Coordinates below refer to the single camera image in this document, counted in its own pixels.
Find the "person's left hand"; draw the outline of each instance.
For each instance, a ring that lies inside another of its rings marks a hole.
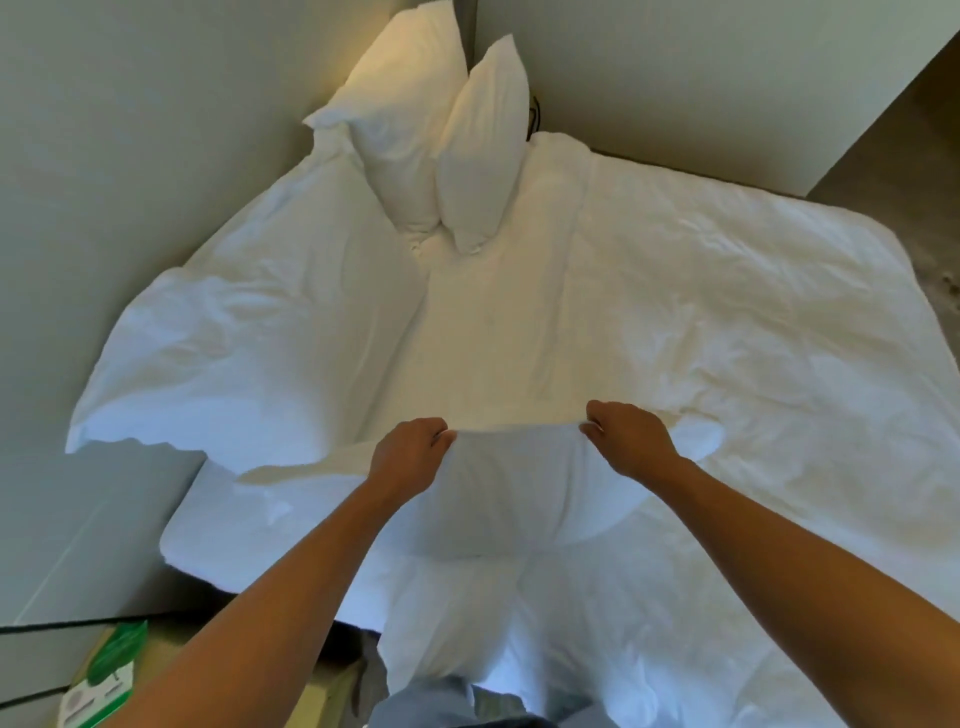
[[[457,433],[442,417],[400,423],[373,451],[368,481],[386,488],[397,505],[419,495],[433,482]]]

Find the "forearm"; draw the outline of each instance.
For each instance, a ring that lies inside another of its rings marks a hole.
[[[282,726],[350,582],[399,503],[361,485],[237,596],[110,722],[126,726]]]
[[[653,490],[851,725],[960,717],[960,625],[953,619],[692,463]]]

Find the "white pillow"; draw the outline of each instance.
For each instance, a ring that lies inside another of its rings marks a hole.
[[[401,232],[430,232],[440,221],[433,153],[467,82],[451,0],[398,13],[347,82],[304,123],[346,121],[373,191]]]
[[[121,314],[67,452],[134,438],[242,473],[353,442],[425,292],[348,130]]]
[[[470,71],[437,153],[441,219],[457,250],[474,253],[500,227],[526,151],[530,87],[513,36]]]

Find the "person's right hand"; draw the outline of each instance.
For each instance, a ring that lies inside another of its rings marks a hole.
[[[587,402],[580,425],[611,467],[648,488],[658,488],[690,466],[673,447],[670,433],[652,412],[618,401]]]

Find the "mattress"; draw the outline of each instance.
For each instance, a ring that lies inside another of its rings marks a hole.
[[[725,432],[713,475],[960,617],[960,377],[887,229],[541,133],[496,238],[419,255],[427,300],[361,439],[591,398],[701,413]],[[241,591],[360,479],[207,463],[161,550]],[[534,711],[585,694],[622,726],[842,724],[655,498],[521,555],[374,544],[338,619],[383,633],[392,690],[457,672]]]

